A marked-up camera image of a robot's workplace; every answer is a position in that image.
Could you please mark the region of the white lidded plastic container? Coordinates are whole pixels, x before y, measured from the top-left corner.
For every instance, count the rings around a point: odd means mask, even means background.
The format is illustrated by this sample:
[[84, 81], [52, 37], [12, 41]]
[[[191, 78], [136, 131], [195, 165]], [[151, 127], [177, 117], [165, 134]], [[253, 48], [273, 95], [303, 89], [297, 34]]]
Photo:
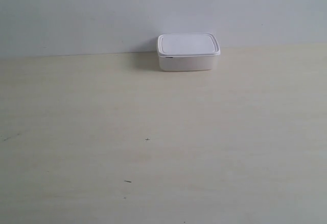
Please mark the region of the white lidded plastic container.
[[156, 48], [163, 71], [212, 70], [221, 54], [210, 33], [163, 34], [158, 37]]

